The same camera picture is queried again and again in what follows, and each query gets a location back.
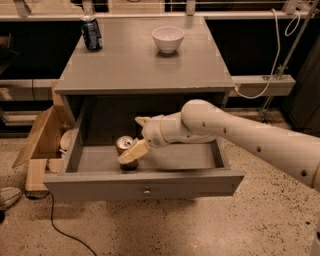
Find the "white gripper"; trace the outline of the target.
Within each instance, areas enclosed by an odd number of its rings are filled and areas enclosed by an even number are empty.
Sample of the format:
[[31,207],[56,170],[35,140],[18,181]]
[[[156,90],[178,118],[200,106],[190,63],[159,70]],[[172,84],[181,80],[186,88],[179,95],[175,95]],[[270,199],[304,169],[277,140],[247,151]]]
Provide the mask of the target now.
[[120,164],[128,164],[141,158],[150,151],[150,146],[163,147],[167,145],[167,141],[161,132],[162,119],[163,115],[155,117],[137,116],[135,118],[135,122],[142,127],[142,136],[144,139],[133,140],[129,148],[118,157]]

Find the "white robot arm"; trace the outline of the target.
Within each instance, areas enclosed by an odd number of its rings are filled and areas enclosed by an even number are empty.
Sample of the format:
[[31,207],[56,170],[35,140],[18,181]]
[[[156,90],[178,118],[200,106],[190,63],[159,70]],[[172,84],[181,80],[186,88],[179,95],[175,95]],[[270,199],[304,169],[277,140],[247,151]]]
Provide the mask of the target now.
[[153,147],[210,142],[224,138],[284,173],[320,191],[320,138],[233,116],[204,100],[190,100],[174,114],[137,117],[142,127],[118,157],[121,164],[141,158]]

